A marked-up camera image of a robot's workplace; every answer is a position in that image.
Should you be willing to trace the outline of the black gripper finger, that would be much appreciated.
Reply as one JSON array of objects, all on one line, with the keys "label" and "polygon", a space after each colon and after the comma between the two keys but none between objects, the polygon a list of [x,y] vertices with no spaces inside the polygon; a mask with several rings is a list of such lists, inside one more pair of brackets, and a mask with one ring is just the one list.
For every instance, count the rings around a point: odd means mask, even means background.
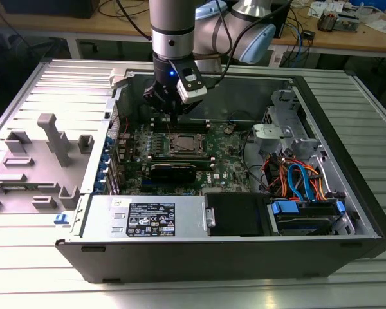
[{"label": "black gripper finger", "polygon": [[157,112],[169,116],[172,125],[178,123],[178,94],[175,89],[154,81],[145,88],[143,97]]},{"label": "black gripper finger", "polygon": [[186,115],[186,114],[189,114],[194,108],[196,108],[200,103],[202,103],[202,101],[197,101],[197,102],[193,102],[193,103],[190,103],[190,104],[181,104],[179,107],[178,107],[178,110],[177,110],[177,113],[176,113],[176,116],[175,116],[175,124],[178,123],[179,121],[179,118],[182,116],[182,115]]}]

